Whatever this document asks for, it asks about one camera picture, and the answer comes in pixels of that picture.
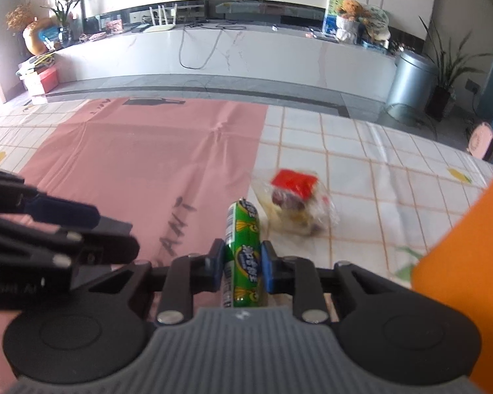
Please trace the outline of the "silver trash bin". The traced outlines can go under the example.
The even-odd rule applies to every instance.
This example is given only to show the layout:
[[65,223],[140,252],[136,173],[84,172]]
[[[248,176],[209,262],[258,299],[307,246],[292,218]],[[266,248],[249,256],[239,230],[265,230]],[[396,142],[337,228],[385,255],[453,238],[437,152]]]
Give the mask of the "silver trash bin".
[[438,69],[427,56],[404,50],[395,59],[396,72],[386,107],[404,105],[423,111],[434,92]]

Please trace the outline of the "orange vase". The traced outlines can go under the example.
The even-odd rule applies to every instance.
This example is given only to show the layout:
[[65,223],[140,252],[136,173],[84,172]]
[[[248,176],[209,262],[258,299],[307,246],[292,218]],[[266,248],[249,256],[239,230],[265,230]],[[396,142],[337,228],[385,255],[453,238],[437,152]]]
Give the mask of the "orange vase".
[[27,50],[32,55],[38,56],[47,51],[47,47],[44,45],[44,41],[40,39],[39,33],[42,30],[52,27],[53,25],[54,22],[50,18],[35,18],[33,22],[25,27],[22,36],[25,40]]

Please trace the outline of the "red storage box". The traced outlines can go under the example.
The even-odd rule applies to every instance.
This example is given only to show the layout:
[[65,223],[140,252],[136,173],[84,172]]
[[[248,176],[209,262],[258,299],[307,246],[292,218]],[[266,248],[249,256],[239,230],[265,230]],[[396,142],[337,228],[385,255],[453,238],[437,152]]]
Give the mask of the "red storage box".
[[44,95],[59,85],[59,75],[54,67],[49,67],[40,73],[33,72],[26,75],[23,83],[32,96]]

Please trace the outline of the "teddy bear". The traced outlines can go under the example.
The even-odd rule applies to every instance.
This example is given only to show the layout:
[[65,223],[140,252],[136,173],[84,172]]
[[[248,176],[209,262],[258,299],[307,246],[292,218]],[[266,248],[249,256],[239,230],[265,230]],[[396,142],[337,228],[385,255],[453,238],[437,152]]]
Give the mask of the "teddy bear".
[[339,42],[355,45],[359,36],[359,26],[369,20],[370,11],[357,0],[341,0],[337,6],[336,38]]

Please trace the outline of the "orange cardboard box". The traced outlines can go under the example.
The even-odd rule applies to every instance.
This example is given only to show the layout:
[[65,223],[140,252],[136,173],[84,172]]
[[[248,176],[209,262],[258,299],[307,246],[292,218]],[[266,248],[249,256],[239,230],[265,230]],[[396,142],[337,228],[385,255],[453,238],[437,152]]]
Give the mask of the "orange cardboard box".
[[493,393],[493,182],[411,274],[414,291],[467,315],[482,337],[471,380]]

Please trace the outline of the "plant in glass vase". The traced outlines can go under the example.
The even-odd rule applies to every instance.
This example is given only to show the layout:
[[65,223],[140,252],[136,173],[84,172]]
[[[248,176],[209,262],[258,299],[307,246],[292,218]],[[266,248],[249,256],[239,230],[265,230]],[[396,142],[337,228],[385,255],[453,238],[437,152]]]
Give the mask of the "plant in glass vase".
[[54,0],[53,5],[42,6],[43,9],[51,11],[56,18],[59,26],[59,41],[62,47],[68,47],[73,40],[70,15],[81,2],[82,0]]

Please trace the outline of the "green sausage stick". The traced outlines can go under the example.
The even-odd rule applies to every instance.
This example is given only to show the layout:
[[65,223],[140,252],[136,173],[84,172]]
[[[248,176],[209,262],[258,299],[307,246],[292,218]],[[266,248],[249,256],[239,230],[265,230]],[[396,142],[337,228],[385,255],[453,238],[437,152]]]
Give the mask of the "green sausage stick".
[[261,239],[256,207],[245,198],[227,213],[223,265],[223,306],[251,308],[260,305]]

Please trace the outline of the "pink small heater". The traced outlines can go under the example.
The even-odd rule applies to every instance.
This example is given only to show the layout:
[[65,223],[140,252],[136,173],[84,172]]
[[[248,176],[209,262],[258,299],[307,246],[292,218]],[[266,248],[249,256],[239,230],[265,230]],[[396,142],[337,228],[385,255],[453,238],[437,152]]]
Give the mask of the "pink small heater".
[[493,128],[486,122],[479,124],[471,133],[467,152],[483,161],[493,159]]

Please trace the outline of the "white router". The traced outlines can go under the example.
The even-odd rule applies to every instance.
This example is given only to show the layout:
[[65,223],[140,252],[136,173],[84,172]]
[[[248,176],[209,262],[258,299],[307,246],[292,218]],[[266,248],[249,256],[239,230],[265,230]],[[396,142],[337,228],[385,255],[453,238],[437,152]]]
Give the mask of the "white router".
[[177,4],[175,4],[173,7],[158,5],[155,11],[152,9],[152,7],[149,7],[149,14],[152,23],[146,26],[144,33],[173,30],[177,24],[177,9]]

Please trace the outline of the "potted floor plant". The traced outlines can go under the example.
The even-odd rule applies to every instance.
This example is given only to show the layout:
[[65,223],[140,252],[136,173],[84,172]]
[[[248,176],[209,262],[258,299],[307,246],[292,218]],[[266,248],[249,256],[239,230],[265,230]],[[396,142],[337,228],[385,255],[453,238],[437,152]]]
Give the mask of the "potted floor plant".
[[426,112],[437,122],[444,118],[445,109],[452,97],[452,89],[455,82],[466,74],[484,74],[483,69],[471,65],[472,60],[493,56],[490,53],[468,54],[465,46],[471,39],[472,30],[461,39],[456,48],[453,47],[452,39],[449,38],[448,45],[443,45],[442,36],[437,26],[429,26],[419,17],[424,30],[427,33],[427,41],[432,54],[425,53],[434,63],[437,69],[436,86],[427,105]]

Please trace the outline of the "clear pastry red label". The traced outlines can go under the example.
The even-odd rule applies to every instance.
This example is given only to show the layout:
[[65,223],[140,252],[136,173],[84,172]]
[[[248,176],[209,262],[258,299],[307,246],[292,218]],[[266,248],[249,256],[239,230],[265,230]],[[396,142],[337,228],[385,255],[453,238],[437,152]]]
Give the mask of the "clear pastry red label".
[[258,170],[251,186],[274,230],[312,236],[339,221],[318,173],[288,168]]

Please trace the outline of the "white tv cabinet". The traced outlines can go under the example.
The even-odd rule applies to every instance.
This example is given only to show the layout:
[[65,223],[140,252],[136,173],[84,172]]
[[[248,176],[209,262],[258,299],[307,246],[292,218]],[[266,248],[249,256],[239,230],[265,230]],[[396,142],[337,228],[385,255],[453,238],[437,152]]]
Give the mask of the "white tv cabinet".
[[300,84],[384,101],[394,59],[303,31],[177,28],[126,33],[73,45],[54,55],[61,82],[143,75],[243,77]]

